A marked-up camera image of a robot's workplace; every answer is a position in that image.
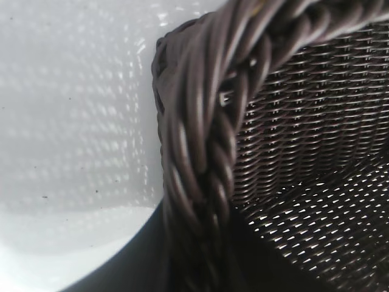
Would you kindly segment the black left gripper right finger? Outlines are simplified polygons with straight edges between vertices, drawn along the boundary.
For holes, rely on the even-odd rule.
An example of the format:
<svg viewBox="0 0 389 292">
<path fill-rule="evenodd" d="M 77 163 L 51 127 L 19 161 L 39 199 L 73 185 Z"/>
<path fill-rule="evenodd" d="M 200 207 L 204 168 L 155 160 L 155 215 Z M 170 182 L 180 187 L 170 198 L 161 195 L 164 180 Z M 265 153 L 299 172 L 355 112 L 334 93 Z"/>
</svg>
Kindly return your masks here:
<svg viewBox="0 0 389 292">
<path fill-rule="evenodd" d="M 232 248 L 249 291 L 331 291 L 261 239 L 237 209 L 232 210 Z"/>
</svg>

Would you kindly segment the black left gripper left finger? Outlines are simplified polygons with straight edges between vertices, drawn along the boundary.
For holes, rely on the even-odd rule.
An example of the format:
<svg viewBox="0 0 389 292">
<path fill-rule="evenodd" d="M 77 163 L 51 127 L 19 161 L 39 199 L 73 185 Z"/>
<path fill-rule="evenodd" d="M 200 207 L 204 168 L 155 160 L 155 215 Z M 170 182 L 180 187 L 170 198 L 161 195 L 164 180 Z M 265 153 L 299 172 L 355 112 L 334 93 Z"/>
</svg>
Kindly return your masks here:
<svg viewBox="0 0 389 292">
<path fill-rule="evenodd" d="M 176 291 L 160 203 L 141 230 L 102 266 L 64 291 Z"/>
</svg>

